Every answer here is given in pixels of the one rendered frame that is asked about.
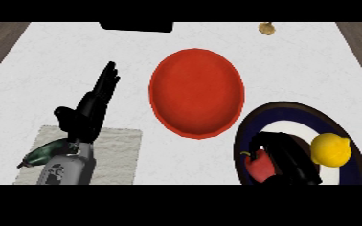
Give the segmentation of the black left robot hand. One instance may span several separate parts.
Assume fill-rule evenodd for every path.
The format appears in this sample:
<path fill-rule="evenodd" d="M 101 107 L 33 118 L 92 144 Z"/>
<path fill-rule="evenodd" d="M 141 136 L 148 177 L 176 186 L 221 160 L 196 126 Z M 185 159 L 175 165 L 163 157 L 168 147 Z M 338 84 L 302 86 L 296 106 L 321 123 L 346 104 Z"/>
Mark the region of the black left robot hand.
<path fill-rule="evenodd" d="M 111 61 L 103 71 L 94 90 L 89 91 L 76 109 L 60 106 L 54 115 L 60 121 L 60 128 L 69 133 L 69 141 L 94 143 L 103 129 L 108 104 L 120 81 L 116 63 Z"/>

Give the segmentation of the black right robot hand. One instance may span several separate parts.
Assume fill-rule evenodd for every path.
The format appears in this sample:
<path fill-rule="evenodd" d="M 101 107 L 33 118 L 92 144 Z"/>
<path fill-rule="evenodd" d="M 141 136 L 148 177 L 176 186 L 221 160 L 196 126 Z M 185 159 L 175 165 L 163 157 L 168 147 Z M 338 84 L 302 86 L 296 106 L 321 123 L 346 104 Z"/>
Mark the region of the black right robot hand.
<path fill-rule="evenodd" d="M 249 143 L 252 159 L 256 159 L 259 149 L 268 152 L 277 170 L 277 174 L 261 184 L 320 185 L 323 183 L 312 158 L 289 134 L 258 133 Z"/>

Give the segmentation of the red bell pepper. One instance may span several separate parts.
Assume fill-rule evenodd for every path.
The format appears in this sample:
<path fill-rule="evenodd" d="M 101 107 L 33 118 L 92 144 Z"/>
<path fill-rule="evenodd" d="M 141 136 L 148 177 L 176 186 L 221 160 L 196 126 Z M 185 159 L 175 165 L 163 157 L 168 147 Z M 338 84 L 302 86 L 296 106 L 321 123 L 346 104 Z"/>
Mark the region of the red bell pepper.
<path fill-rule="evenodd" d="M 246 167 L 252 178 L 264 183 L 275 174 L 275 165 L 268 152 L 264 149 L 256 151 L 256 159 L 252 159 L 252 153 L 243 151 L 241 154 L 246 156 Z"/>

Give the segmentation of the dark blue and white plate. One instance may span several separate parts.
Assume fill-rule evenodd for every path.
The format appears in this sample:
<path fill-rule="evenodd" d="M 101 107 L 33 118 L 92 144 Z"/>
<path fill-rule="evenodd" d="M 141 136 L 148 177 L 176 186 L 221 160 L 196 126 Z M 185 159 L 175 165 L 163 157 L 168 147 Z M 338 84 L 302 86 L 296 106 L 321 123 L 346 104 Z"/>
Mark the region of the dark blue and white plate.
<path fill-rule="evenodd" d="M 339 168 L 315 167 L 324 185 L 362 185 L 362 153 L 352 137 L 338 122 L 315 108 L 298 102 L 271 102 L 259 106 L 241 122 L 234 144 L 236 169 L 243 185 L 256 185 L 246 169 L 246 156 L 252 137 L 261 132 L 284 132 L 292 135 L 304 150 L 317 135 L 335 133 L 349 138 L 351 158 Z"/>

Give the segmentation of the red bowl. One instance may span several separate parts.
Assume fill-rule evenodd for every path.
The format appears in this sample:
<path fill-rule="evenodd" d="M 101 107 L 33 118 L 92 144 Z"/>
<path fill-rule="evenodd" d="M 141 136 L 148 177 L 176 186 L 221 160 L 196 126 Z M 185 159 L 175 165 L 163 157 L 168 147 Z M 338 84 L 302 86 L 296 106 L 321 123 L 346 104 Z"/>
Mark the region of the red bowl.
<path fill-rule="evenodd" d="M 246 102 L 243 78 L 230 60 L 206 49 L 172 53 L 148 85 L 156 118 L 178 135 L 207 139 L 237 122 Z"/>

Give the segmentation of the yellow lemon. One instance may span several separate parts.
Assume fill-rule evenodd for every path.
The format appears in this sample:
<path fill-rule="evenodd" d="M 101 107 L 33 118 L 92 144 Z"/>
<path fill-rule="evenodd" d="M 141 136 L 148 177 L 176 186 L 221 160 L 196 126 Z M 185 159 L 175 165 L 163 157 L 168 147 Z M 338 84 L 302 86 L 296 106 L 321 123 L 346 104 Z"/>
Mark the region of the yellow lemon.
<path fill-rule="evenodd" d="M 312 141 L 312 160 L 317 164 L 339 168 L 352 155 L 351 139 L 335 133 L 320 134 Z"/>

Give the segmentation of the grey woven placemat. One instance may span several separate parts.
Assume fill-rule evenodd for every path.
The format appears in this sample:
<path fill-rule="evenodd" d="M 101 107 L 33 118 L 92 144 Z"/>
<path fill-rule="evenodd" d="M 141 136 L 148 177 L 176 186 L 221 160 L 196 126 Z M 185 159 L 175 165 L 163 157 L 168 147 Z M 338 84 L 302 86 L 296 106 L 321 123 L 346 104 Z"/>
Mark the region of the grey woven placemat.
<path fill-rule="evenodd" d="M 104 128 L 95 141 L 97 166 L 91 185 L 132 185 L 135 181 L 142 130 Z M 66 138 L 67 133 L 55 125 L 43 125 L 30 151 L 48 142 Z M 23 167 L 15 185 L 36 185 L 43 166 Z"/>

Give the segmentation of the dark green cucumber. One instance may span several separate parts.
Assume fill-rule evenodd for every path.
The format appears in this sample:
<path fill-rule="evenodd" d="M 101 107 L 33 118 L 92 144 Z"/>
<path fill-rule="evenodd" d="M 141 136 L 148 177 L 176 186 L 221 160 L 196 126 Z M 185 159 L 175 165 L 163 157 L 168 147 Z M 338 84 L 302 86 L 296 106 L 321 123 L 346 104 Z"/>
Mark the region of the dark green cucumber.
<path fill-rule="evenodd" d="M 18 168 L 45 165 L 54 156 L 72 152 L 70 143 L 66 138 L 58 139 L 38 147 L 23 158 Z"/>

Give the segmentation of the black appliance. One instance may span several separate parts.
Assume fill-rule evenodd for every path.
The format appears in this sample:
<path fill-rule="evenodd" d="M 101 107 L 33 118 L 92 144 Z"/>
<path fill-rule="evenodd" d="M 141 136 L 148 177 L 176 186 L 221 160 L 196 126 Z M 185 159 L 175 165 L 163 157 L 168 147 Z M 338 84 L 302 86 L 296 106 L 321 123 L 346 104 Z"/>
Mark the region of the black appliance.
<path fill-rule="evenodd" d="M 101 22 L 106 30 L 169 33 L 174 30 L 174 22 Z"/>

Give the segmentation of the tan garlic bulb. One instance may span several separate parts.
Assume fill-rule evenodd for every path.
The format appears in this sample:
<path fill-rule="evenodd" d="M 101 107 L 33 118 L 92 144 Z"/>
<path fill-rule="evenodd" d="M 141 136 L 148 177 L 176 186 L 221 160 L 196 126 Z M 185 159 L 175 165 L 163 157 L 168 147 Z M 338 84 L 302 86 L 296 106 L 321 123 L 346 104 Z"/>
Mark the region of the tan garlic bulb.
<path fill-rule="evenodd" d="M 272 35 L 277 31 L 277 28 L 274 26 L 272 22 L 264 22 L 259 24 L 259 32 L 265 35 Z"/>

